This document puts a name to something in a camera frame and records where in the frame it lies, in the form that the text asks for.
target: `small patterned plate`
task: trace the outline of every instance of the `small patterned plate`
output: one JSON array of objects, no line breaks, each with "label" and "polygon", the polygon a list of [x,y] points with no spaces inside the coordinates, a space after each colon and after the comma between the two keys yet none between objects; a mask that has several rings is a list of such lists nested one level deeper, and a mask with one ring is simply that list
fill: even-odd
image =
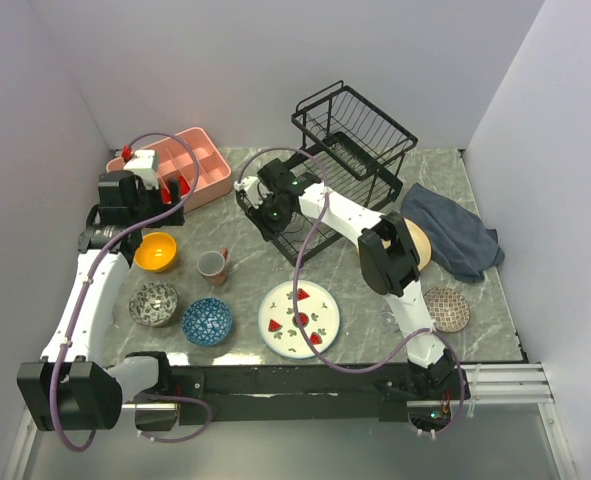
[{"label": "small patterned plate", "polygon": [[177,290],[167,282],[142,285],[131,297],[128,311],[131,318],[146,327],[168,324],[177,308]]},{"label": "small patterned plate", "polygon": [[[316,283],[297,282],[297,309],[304,331],[316,350],[331,346],[339,332],[339,307],[328,291]],[[259,307],[259,333],[277,354],[287,358],[310,358],[313,352],[295,323],[293,313],[293,282],[273,288]]]},{"label": "small patterned plate", "polygon": [[452,288],[431,288],[424,295],[424,301],[428,307],[428,313],[435,322],[435,328],[442,332],[461,330],[471,316],[464,297]]}]

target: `pink utensil tray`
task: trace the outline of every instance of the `pink utensil tray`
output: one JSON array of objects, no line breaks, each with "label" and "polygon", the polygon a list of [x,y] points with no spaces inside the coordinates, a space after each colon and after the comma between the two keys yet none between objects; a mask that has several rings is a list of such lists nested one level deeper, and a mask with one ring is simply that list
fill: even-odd
[{"label": "pink utensil tray", "polygon": [[[184,212],[194,210],[197,207],[222,197],[233,188],[231,167],[228,166],[215,145],[201,128],[189,128],[177,134],[193,149],[199,164],[199,178],[195,193],[184,205]],[[168,189],[167,180],[184,177],[188,185],[193,184],[195,177],[193,161],[186,150],[175,140],[167,138],[152,143],[140,150],[155,150],[159,158],[157,178],[160,185]],[[124,159],[117,157],[106,165],[107,172],[114,172],[124,168]]]}]

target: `blue patterned bowl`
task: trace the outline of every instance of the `blue patterned bowl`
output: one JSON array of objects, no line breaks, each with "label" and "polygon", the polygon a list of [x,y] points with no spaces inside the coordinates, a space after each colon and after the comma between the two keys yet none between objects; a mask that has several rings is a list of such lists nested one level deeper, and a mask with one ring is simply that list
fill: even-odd
[{"label": "blue patterned bowl", "polygon": [[182,330],[188,341],[200,347],[212,347],[226,338],[233,326],[233,315],[224,302],[202,298],[184,312]]}]

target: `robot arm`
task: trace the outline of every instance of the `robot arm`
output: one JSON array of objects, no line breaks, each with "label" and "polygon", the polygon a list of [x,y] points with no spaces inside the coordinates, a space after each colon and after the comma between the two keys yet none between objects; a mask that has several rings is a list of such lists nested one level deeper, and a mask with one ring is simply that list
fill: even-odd
[{"label": "robot arm", "polygon": [[[364,208],[319,183],[310,173],[296,178],[279,160],[262,167],[258,177],[246,177],[235,185],[238,203],[272,240],[290,223],[293,213],[317,218],[329,193],[329,208],[322,222],[359,248],[362,276],[372,290],[384,296],[401,331],[433,328],[422,296],[419,255],[406,222],[398,213],[382,214]],[[384,247],[383,241],[390,242]],[[445,346],[433,335],[420,335],[408,343],[409,361],[439,381],[452,371]]]},{"label": "robot arm", "polygon": [[[302,215],[309,218],[317,218],[324,206],[324,193],[325,187],[319,183],[308,187],[299,198]],[[382,238],[377,233],[380,230],[385,230],[384,228],[380,228],[380,226],[383,223],[391,222],[391,226],[394,224],[397,228],[403,227],[402,234],[407,234],[410,238],[410,234],[406,229],[406,222],[401,219],[401,216],[385,216],[381,213],[374,212],[361,207],[332,190],[329,193],[329,208],[322,218],[322,222],[341,233],[351,243],[357,246],[360,249],[360,259],[368,250],[368,255],[364,255],[364,259],[360,261],[362,263],[362,274],[369,285],[371,285],[373,280],[369,281],[367,275],[369,275],[369,271],[372,272],[374,270],[371,267],[373,262],[376,261],[375,258],[377,258],[378,254],[382,254],[382,250],[386,253],[386,249],[383,248],[381,243]],[[393,293],[392,287],[385,287],[387,290],[385,294],[383,293],[384,289],[378,291],[378,293],[383,294],[384,299],[391,307],[397,324],[404,336],[420,328],[433,328],[433,320],[428,313],[426,303],[424,303],[424,297],[422,296],[419,274],[413,273],[412,277],[414,279],[404,276],[402,281],[410,281],[402,287],[401,295]],[[422,368],[428,368],[431,364],[438,362],[444,354],[444,349],[444,344],[435,336],[420,335],[408,343],[408,360]]]},{"label": "robot arm", "polygon": [[[73,336],[66,338],[65,334],[89,267],[100,249],[129,226],[180,201],[177,182],[167,182],[171,203],[162,201],[156,169],[155,152],[139,150],[124,170],[106,173],[99,179],[100,201],[91,209],[86,229],[79,237],[75,282],[61,321],[40,361],[23,363],[17,375],[17,384],[40,430],[53,429],[48,386],[63,342],[70,346],[62,365],[57,397],[65,430],[110,429],[119,418],[122,403],[149,388],[161,392],[170,388],[170,365],[162,352],[135,353],[108,370],[99,366],[113,305],[142,242],[141,231],[124,237],[101,260]],[[181,210],[164,220],[164,225],[183,223]]]}]

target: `gray towel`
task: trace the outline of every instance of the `gray towel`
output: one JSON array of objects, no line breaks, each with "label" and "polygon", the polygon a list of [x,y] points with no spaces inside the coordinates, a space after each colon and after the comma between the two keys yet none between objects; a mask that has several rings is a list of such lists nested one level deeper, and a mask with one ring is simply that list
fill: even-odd
[{"label": "gray towel", "polygon": [[484,270],[504,261],[497,244],[497,230],[450,198],[416,183],[402,201],[402,215],[415,222],[428,236],[431,259],[462,282],[484,280]]}]

